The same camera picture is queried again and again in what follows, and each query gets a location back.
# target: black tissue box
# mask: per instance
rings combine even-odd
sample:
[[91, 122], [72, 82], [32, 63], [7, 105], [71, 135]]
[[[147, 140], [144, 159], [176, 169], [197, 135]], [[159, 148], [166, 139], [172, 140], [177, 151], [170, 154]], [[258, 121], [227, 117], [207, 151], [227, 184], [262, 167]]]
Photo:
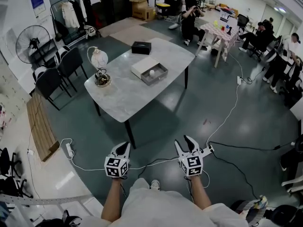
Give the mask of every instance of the black tissue box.
[[152, 44], [148, 42], [135, 41], [132, 45], [132, 53], [149, 55], [152, 50]]

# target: hanging clothes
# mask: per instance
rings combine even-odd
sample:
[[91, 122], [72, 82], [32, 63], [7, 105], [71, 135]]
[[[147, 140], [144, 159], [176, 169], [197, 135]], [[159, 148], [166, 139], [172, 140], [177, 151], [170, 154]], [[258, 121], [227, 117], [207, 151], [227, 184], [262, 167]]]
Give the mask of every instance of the hanging clothes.
[[79, 0], [79, 3], [80, 3], [80, 8], [81, 8], [81, 11], [82, 11], [82, 15], [84, 17], [84, 21], [87, 22], [87, 14], [86, 14], [86, 10], [85, 10], [83, 0]]
[[62, 4], [62, 15], [65, 21], [66, 27], [80, 28], [75, 10], [70, 2], [64, 2]]
[[87, 14], [87, 25], [96, 27], [95, 16], [93, 14], [93, 8], [91, 6], [90, 0], [83, 0], [85, 11]]
[[70, 0], [70, 3], [72, 4], [72, 6], [73, 6], [73, 8], [75, 10], [75, 13], [76, 13], [78, 22], [80, 24], [80, 27], [83, 27], [84, 26], [84, 17], [83, 17], [81, 8], [79, 6], [79, 3], [76, 2], [75, 0]]

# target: floor mat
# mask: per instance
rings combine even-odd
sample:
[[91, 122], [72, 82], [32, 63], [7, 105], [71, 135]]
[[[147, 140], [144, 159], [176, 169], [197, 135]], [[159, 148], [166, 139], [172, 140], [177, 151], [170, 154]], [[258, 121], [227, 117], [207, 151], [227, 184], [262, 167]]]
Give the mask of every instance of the floor mat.
[[167, 41], [172, 39], [157, 31], [139, 25], [127, 28], [110, 36], [130, 46], [132, 46], [135, 41], [145, 42], [153, 38], [160, 38]]
[[115, 22], [109, 26], [106, 26], [102, 29], [99, 29], [99, 32], [102, 37], [107, 37], [111, 34], [115, 34], [121, 30], [124, 30], [126, 28], [130, 28], [132, 26], [145, 24], [146, 22], [133, 18], [133, 17], [127, 17], [123, 20], [120, 20], [118, 22]]

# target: lamp base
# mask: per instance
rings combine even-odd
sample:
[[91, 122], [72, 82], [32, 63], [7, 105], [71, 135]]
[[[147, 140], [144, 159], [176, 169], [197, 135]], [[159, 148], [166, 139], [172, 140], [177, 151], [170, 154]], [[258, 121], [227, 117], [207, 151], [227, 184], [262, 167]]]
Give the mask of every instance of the lamp base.
[[98, 87], [106, 87], [111, 83], [111, 78], [108, 74], [102, 74], [102, 76], [97, 77], [97, 79], [95, 80], [95, 84]]

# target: wooden board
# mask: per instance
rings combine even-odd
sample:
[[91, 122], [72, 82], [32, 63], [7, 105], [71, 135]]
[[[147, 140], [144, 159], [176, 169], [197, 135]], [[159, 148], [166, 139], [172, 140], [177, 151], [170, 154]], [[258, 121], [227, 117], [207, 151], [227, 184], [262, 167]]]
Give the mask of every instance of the wooden board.
[[27, 103], [27, 115], [38, 155], [45, 162], [59, 148], [59, 142], [53, 135], [43, 108], [43, 100], [34, 92]]

